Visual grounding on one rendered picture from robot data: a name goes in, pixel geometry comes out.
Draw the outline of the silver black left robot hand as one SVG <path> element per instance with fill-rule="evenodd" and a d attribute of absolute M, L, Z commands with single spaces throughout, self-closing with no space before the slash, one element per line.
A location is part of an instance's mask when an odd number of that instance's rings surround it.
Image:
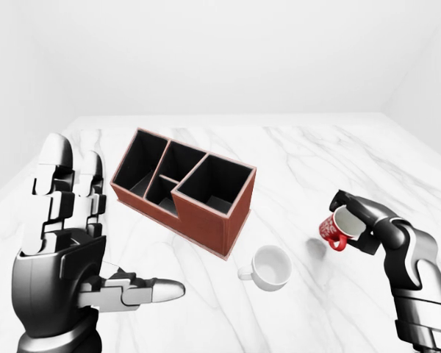
<path fill-rule="evenodd" d="M 171 279 L 141 279 L 118 269 L 100 275 L 106 237 L 102 162 L 89 151 L 74 179 L 68 139 L 51 133 L 41 150 L 24 239 L 12 270 L 12 305 L 32 338 L 61 335 L 88 315 L 136 310 L 185 294 Z"/>

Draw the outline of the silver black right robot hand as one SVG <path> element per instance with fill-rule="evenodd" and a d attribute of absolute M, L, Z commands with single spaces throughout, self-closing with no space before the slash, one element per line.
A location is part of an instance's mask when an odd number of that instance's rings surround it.
<path fill-rule="evenodd" d="M 409 222 L 388 207 L 360 196 L 354 196 L 344 190 L 339 190 L 332 199 L 329 209 L 335 211 L 343 205 L 345 205 L 346 210 L 365 224 L 365 230 L 358 240 L 349 240 L 349 245 L 371 255 L 376 253 L 381 244 L 385 249 L 391 250 L 396 250 L 404 245 L 406 236 L 398 228 L 398 225 L 409 225 Z"/>

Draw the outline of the red patterned mug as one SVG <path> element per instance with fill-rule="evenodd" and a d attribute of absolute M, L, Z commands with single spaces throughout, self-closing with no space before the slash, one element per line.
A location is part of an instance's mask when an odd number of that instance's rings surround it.
<path fill-rule="evenodd" d="M 333 250 L 341 252 L 349 239 L 359 237 L 365 229 L 365 223 L 343 205 L 320 224 L 319 234 Z"/>

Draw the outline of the white mug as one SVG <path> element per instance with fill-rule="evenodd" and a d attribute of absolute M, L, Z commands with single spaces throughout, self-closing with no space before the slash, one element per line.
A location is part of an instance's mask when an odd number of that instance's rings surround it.
<path fill-rule="evenodd" d="M 240 268 L 237 272 L 239 279 L 253 280 L 258 288 L 268 292 L 284 287 L 291 274 L 291 259 L 283 249 L 274 245 L 258 248 L 251 264 Z"/>

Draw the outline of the red-brown desk caddy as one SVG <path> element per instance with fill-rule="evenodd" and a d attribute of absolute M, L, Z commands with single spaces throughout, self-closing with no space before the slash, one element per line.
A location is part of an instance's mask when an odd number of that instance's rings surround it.
<path fill-rule="evenodd" d="M 121 203 L 227 260 L 250 213 L 256 172 L 138 129 L 110 184 Z"/>

